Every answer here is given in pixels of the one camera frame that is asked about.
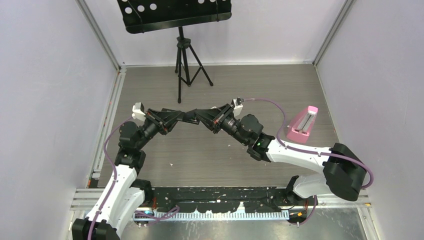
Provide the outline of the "black remote control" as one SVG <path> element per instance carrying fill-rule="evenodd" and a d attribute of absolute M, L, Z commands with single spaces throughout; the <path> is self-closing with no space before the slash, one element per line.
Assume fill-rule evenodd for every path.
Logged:
<path fill-rule="evenodd" d="M 197 115 L 195 113 L 194 110 L 191 111 L 187 111 L 184 113 L 184 116 L 182 117 L 182 121 L 184 123 L 189 123 L 189 124 L 194 124 L 194 125 L 199 125 L 200 122 L 197 118 Z"/>

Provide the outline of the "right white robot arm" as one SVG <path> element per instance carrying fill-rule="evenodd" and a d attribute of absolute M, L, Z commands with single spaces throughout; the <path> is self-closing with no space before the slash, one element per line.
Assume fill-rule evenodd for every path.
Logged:
<path fill-rule="evenodd" d="M 248 147 L 247 153 L 257 161 L 286 163 L 314 171 L 315 175 L 290 179 L 285 198 L 299 205 L 313 195 L 334 194 L 354 202 L 363 188 L 369 170 L 344 144 L 333 147 L 313 147 L 281 140 L 263 132 L 263 125 L 253 114 L 236 119 L 239 107 L 226 104 L 209 109 L 195 109 L 197 120 L 217 134 L 224 131 Z"/>

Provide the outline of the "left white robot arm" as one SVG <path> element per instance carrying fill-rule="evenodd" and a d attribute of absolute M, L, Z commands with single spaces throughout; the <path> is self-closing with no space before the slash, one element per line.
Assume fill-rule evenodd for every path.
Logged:
<path fill-rule="evenodd" d="M 153 202 L 154 191 L 150 181 L 137 176 L 146 158 L 142 148 L 156 134 L 168 134 L 184 115 L 182 111 L 170 109 L 144 112 L 143 105 L 137 103 L 132 115 L 111 131 L 120 134 L 115 160 L 107 152 L 111 137 L 108 136 L 103 144 L 104 155 L 112 166 L 111 177 L 94 207 L 84 218 L 73 222 L 71 235 L 74 240 L 119 240 L 133 216 L 150 218 L 157 223 L 180 211 L 177 205 L 161 217 L 138 211 L 139 206 L 148 207 Z"/>

